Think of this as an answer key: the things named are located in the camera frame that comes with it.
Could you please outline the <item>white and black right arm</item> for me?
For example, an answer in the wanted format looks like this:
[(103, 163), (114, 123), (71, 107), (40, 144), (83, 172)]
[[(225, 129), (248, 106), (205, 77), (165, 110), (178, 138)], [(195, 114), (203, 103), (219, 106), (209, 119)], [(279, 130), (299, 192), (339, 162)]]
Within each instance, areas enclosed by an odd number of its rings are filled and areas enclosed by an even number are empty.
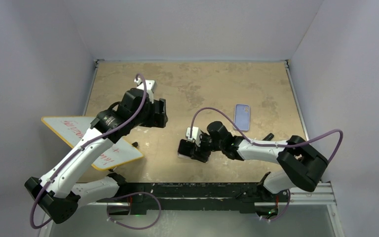
[(220, 122), (214, 121), (203, 132), (198, 127), (187, 128), (186, 137), (178, 146), (177, 155), (203, 163), (212, 152), (221, 152), (231, 160), (259, 160), (281, 166), (281, 170), (265, 175), (259, 183), (257, 194), (269, 201), (280, 191), (300, 188), (307, 192), (316, 189), (329, 161), (304, 139), (293, 135), (282, 141), (257, 141), (232, 135)]

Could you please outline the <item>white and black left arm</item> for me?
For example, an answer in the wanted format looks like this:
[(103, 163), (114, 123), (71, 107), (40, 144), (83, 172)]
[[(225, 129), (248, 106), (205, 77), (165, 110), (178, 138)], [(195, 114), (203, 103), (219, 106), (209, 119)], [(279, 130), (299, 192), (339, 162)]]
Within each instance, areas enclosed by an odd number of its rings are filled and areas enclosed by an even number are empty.
[(127, 197), (126, 180), (110, 173), (106, 177), (79, 184), (79, 178), (123, 136), (137, 126), (164, 128), (168, 122), (166, 100), (153, 99), (148, 91), (132, 88), (121, 101), (111, 104), (97, 114), (82, 139), (49, 172), (40, 178), (30, 177), (25, 188), (34, 199), (30, 225), (34, 229), (34, 213), (40, 207), (56, 224), (68, 220), (77, 209), (105, 198), (121, 202)]

